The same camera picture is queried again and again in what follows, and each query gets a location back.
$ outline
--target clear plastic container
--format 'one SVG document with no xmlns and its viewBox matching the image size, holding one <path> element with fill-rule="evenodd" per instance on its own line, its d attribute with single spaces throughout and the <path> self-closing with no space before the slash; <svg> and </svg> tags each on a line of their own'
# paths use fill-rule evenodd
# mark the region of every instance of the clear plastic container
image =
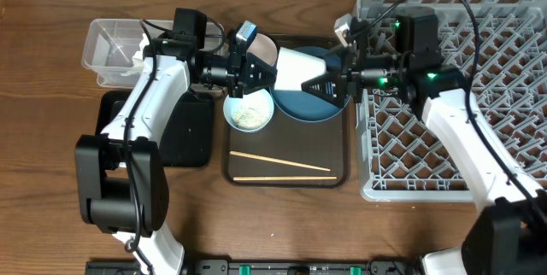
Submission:
<svg viewBox="0 0 547 275">
<path fill-rule="evenodd" d="M 171 29 L 170 20 L 150 20 L 151 23 Z M 152 38 L 162 31 L 149 27 Z M 215 35 L 221 31 L 212 23 L 207 24 L 207 34 Z M 102 87 L 133 88 L 142 72 L 140 67 L 133 67 L 132 57 L 140 50 L 143 40 L 143 29 L 138 20 L 133 19 L 96 19 L 87 33 L 82 65 L 97 73 L 97 83 Z M 221 43 L 221 38 L 206 38 L 205 49 L 214 49 Z M 217 54 L 223 55 L 224 49 Z"/>
</svg>

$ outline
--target green clip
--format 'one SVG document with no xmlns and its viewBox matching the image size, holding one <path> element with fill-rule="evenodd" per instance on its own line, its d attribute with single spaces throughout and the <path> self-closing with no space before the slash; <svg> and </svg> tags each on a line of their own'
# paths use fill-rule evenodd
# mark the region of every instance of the green clip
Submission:
<svg viewBox="0 0 547 275">
<path fill-rule="evenodd" d="M 358 266 L 350 267 L 350 275 L 361 275 L 361 268 Z"/>
<path fill-rule="evenodd" d="M 239 275 L 250 275 L 250 266 L 239 266 Z"/>
</svg>

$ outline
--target white bowl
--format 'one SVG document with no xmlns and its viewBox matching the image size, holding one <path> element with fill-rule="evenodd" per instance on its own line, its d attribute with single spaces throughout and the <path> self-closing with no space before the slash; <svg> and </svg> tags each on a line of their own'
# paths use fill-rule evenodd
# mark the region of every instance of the white bowl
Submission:
<svg viewBox="0 0 547 275">
<path fill-rule="evenodd" d="M 233 114 L 233 112 L 235 112 L 241 106 L 241 104 L 245 101 L 245 99 L 249 99 L 251 97 L 260 99 L 259 100 L 260 102 L 263 102 L 264 105 L 267 105 L 269 107 L 270 115 L 268 117 L 268 121 L 266 121 L 266 123 L 263 124 L 262 126 L 259 126 L 256 129 L 252 129 L 252 130 L 238 128 L 236 126 L 235 122 L 233 121 L 232 114 Z M 247 132 L 247 133 L 258 132 L 264 126 L 266 126 L 268 124 L 268 122 L 270 122 L 270 120 L 272 119 L 272 116 L 274 116 L 274 109 L 275 109 L 274 100 L 272 99 L 272 96 L 270 95 L 270 93 L 266 90 L 255 91 L 255 92 L 253 92 L 249 95 L 244 95 L 243 98 L 241 98 L 241 99 L 240 98 L 227 97 L 224 100 L 224 107 L 222 108 L 222 110 L 224 112 L 224 118 L 226 119 L 226 121 L 228 121 L 230 126 L 232 126 L 235 129 L 240 130 L 241 132 Z"/>
</svg>

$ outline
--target white robotic arm segment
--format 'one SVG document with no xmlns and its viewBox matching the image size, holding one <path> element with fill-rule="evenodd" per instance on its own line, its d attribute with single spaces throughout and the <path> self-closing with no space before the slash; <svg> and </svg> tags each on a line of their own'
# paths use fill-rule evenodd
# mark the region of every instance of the white robotic arm segment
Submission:
<svg viewBox="0 0 547 275">
<path fill-rule="evenodd" d="M 523 172 L 505 149 L 503 143 L 479 111 L 474 95 L 471 96 L 471 106 L 476 113 L 476 120 L 482 132 L 502 159 L 513 169 L 522 185 L 532 197 L 536 197 L 536 190 L 540 190 L 542 187 Z M 439 97 L 428 98 L 422 115 L 427 129 L 438 137 L 454 160 L 471 190 L 479 212 L 484 207 L 493 205 L 499 197 L 505 197 L 509 202 L 524 200 L 525 197 L 516 186 L 507 182 L 507 175 L 496 163 L 473 126 L 468 122 L 464 99 L 465 91 L 463 89 L 440 92 Z"/>
<path fill-rule="evenodd" d="M 134 238 L 135 234 L 130 232 L 117 232 L 113 236 L 125 244 L 128 240 Z M 154 231 L 151 237 L 143 238 L 140 241 L 138 249 L 154 267 L 154 274 L 180 274 L 185 250 L 182 245 L 174 239 L 167 223 L 163 223 L 162 228 L 158 231 Z M 149 274 L 146 264 L 138 257 L 137 253 L 133 253 L 133 255 L 140 263 L 141 272 L 143 274 Z"/>
<path fill-rule="evenodd" d="M 143 73 L 131 95 L 114 120 L 101 131 L 102 134 L 108 133 L 110 139 L 123 139 L 126 118 L 150 79 L 151 72 L 152 58 L 147 57 Z M 190 83 L 190 72 L 185 61 L 179 61 L 174 56 L 157 56 L 156 79 L 137 108 L 129 140 L 148 138 L 159 146 L 174 106 L 188 91 Z"/>
</svg>

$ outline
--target bowl of rice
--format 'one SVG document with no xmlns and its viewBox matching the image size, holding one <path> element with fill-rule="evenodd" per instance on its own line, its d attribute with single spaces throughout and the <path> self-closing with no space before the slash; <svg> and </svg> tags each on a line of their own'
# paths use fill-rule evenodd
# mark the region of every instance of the bowl of rice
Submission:
<svg viewBox="0 0 547 275">
<path fill-rule="evenodd" d="M 224 118 L 241 132 L 260 131 L 274 116 L 274 100 L 266 90 L 255 91 L 243 98 L 224 100 Z"/>
</svg>

